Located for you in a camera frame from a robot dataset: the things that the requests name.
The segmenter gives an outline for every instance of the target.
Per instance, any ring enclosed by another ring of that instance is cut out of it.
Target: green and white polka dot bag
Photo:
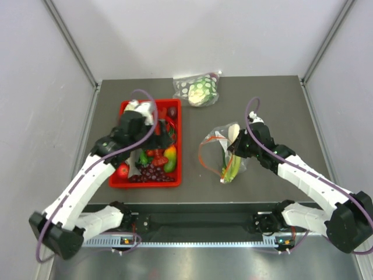
[[[184,99],[194,107],[209,106],[217,102],[217,83],[221,72],[206,73],[174,79],[174,98]]]

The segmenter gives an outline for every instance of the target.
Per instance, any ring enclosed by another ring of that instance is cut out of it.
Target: grapes
[[[170,107],[167,109],[167,115],[172,118],[173,120],[177,117],[177,109],[176,107]]]
[[[139,168],[141,175],[133,175],[128,178],[130,183],[148,183],[148,182],[175,182],[175,178],[168,176],[161,167],[155,167],[153,164]]]

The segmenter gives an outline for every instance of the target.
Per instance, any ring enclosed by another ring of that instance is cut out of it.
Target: gray tabletop
[[[94,142],[117,124],[119,107],[134,89],[147,90],[154,98],[171,98],[172,79],[104,80],[98,95],[87,151]],[[182,107],[182,183],[175,188],[122,190],[106,181],[91,202],[183,203],[183,202],[264,202],[310,199],[290,183],[262,168],[252,159],[248,170],[232,183],[221,184],[219,177],[201,166],[198,147],[214,128],[238,121],[244,126],[245,107],[259,96],[259,116],[270,128],[275,142],[295,150],[315,170],[328,176],[325,161],[296,76],[229,77],[219,81],[220,98],[204,108]]]

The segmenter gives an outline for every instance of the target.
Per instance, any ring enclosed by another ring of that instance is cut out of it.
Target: green pepper
[[[139,159],[140,159],[140,163],[141,163],[141,165],[143,165],[143,166],[147,165],[147,163],[148,163],[148,158],[147,158],[147,156],[146,156],[144,150],[141,150],[140,158],[139,158]]]

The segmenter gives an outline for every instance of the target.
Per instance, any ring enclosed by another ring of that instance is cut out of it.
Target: metal frame
[[[325,137],[324,137],[323,132],[322,132],[321,127],[320,127],[320,121],[317,117],[317,113],[315,111],[314,103],[313,103],[312,98],[309,94],[307,86],[302,81],[300,81],[300,83],[301,83],[301,86],[302,86],[302,90],[303,90],[305,100],[307,102],[309,113],[310,113],[311,118],[312,118],[312,122],[314,123],[317,138],[319,139],[321,151],[322,151],[322,154],[323,154],[324,159],[325,159],[326,168],[328,168],[330,179],[334,183],[339,185],[339,180],[338,180],[337,175],[335,173],[334,164],[333,164],[332,158],[330,156],[328,146],[326,145]]]
[[[101,89],[101,85],[98,85],[92,95],[90,106],[88,108],[87,116],[84,122],[84,127],[82,129],[82,133],[79,138],[79,146],[76,152],[75,162],[74,162],[73,169],[71,172],[71,179],[75,177],[75,175],[78,173],[78,170],[83,165],[84,152],[86,150],[89,131],[92,126],[93,114],[96,109],[98,94],[100,93],[100,89]]]
[[[359,246],[359,251],[367,251],[371,247],[369,239]],[[373,255],[358,255],[356,256],[357,264],[360,268],[363,279],[372,279],[373,277]]]
[[[53,1],[52,0],[42,0],[42,2],[44,3],[44,5],[45,5],[47,11],[49,12],[49,14],[52,16],[55,24],[57,25],[57,28],[59,29],[62,36],[64,37],[67,45],[71,49],[71,51],[72,51],[73,55],[75,56],[77,62],[82,67],[83,72],[87,76],[87,79],[89,80],[89,82],[92,84],[93,87],[97,88],[98,83],[96,82],[91,70],[89,69],[86,61],[84,60],[82,54],[80,53],[74,39],[72,38],[68,28],[66,27],[66,24],[62,20],[61,15],[59,14],[59,12],[58,12],[56,6],[54,5]]]
[[[131,238],[131,234],[101,234],[84,242],[82,248],[131,248],[133,244],[122,242]],[[139,248],[278,248],[278,246],[275,236],[263,236],[262,241],[141,242],[138,245]]]
[[[351,11],[353,5],[355,4],[356,0],[347,0],[343,7],[341,8],[336,20],[334,21],[332,27],[330,28],[328,34],[326,35],[324,41],[322,42],[319,50],[317,51],[314,59],[312,60],[311,64],[307,68],[307,71],[304,77],[301,79],[302,82],[306,85],[309,79],[311,78],[312,74],[314,73],[316,67],[320,63],[320,60],[324,56],[326,50],[330,46],[333,38],[337,34],[338,30],[340,29],[343,21],[347,17],[348,13]]]
[[[53,252],[48,249],[46,246],[41,246],[40,255],[41,259],[46,259],[48,256],[52,255]],[[48,280],[53,267],[54,259],[45,263],[45,264],[37,264],[35,273],[34,273],[34,280]]]

